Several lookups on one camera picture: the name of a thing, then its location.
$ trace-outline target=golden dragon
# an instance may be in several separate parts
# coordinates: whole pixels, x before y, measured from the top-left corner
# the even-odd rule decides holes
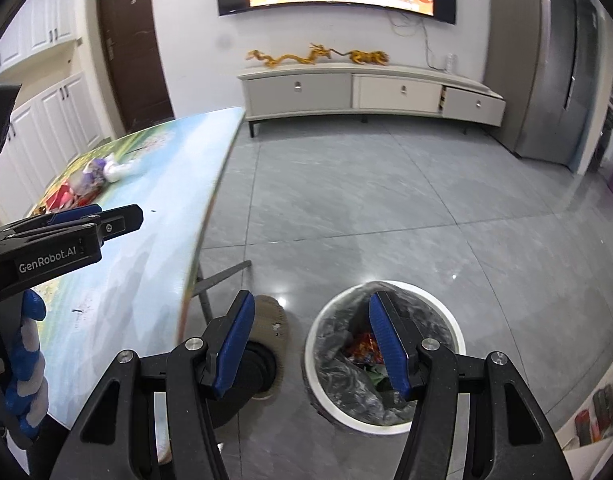
[[[320,57],[327,57],[328,59],[331,59],[331,52],[334,52],[335,54],[338,54],[342,57],[348,56],[353,63],[357,64],[372,63],[378,65],[387,65],[389,62],[388,54],[382,52],[381,50],[377,50],[375,52],[362,52],[361,50],[351,50],[350,52],[343,54],[341,52],[338,52],[334,48],[325,48],[323,45],[315,43],[311,44],[311,52],[309,53],[308,57],[299,57],[295,54],[285,54],[284,56],[280,56],[275,59],[268,54],[260,52],[259,50],[251,50],[247,54],[246,59],[255,58],[259,61],[263,61],[264,65],[268,66],[269,68],[275,68],[285,59],[293,59],[301,64],[313,65]]]

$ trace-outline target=cable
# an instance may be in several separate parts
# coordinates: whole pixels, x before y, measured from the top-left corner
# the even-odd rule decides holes
[[[422,28],[424,29],[424,41],[426,44],[426,59],[427,59],[427,66],[429,68],[432,68],[433,70],[441,70],[442,72],[445,72],[445,70],[443,68],[438,68],[436,66],[433,66],[430,62],[429,62],[429,52],[433,55],[433,58],[435,59],[435,53],[433,53],[433,51],[430,49],[429,46],[429,31],[426,30],[426,23],[424,22],[424,18],[423,17],[419,17],[419,20],[422,24]]]
[[[386,11],[386,16],[388,18],[389,23],[391,24],[391,30],[393,31],[393,33],[396,36],[400,36],[400,38],[412,38],[413,36],[416,36],[417,30],[415,30],[412,34],[400,34],[397,31],[397,28],[408,28],[408,27],[411,27],[412,25],[410,16],[407,16],[403,12],[399,12],[398,14],[400,14],[400,17],[403,18],[406,23],[398,25],[397,23],[393,21],[393,17],[391,13],[388,10]]]
[[[426,64],[430,69],[433,70],[438,70],[440,72],[446,72],[443,68],[440,67],[436,67],[433,66],[430,63],[430,59],[429,59],[429,52],[431,53],[433,59],[435,59],[435,53],[433,52],[433,50],[430,47],[429,44],[429,31],[426,28],[426,23],[424,22],[424,18],[419,16],[419,22],[418,23],[413,23],[412,22],[412,18],[410,15],[405,14],[404,12],[398,12],[399,16],[401,19],[404,20],[405,23],[395,23],[393,20],[393,16],[391,15],[391,12],[389,12],[388,10],[385,11],[386,12],[386,17],[388,18],[389,23],[391,24],[391,30],[393,31],[393,33],[396,36],[400,36],[400,38],[412,38],[413,36],[417,36],[417,32],[419,31],[419,24],[421,24],[422,26],[422,30],[424,31],[424,47],[425,47],[425,58],[426,58]],[[409,27],[414,27],[413,28],[413,33],[412,34],[401,34],[400,32],[398,32],[398,28],[409,28]]]

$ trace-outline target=table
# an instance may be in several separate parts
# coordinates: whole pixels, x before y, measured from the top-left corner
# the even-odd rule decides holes
[[[171,351],[182,341],[193,295],[208,321],[206,288],[250,265],[207,280],[198,274],[203,230],[243,116],[243,108],[227,108],[115,140],[75,160],[46,192],[94,156],[115,153],[119,162],[136,160],[136,174],[95,202],[105,210],[136,203],[144,212],[141,229],[105,243],[100,262],[35,288],[48,311],[38,326],[49,413],[66,427],[118,352]],[[161,396],[156,427],[161,455],[168,446]]]

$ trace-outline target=brown door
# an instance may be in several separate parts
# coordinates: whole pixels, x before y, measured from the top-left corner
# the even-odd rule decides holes
[[[98,0],[107,67],[122,120],[136,132],[173,119],[151,0]]]

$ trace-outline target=drawer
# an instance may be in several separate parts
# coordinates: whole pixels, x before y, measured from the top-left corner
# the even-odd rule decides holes
[[[446,88],[442,117],[499,126],[506,102],[457,88]]]
[[[249,117],[350,108],[350,74],[279,75],[246,81]]]
[[[354,108],[406,110],[410,112],[439,111],[442,85],[404,77],[372,77],[356,75]]]

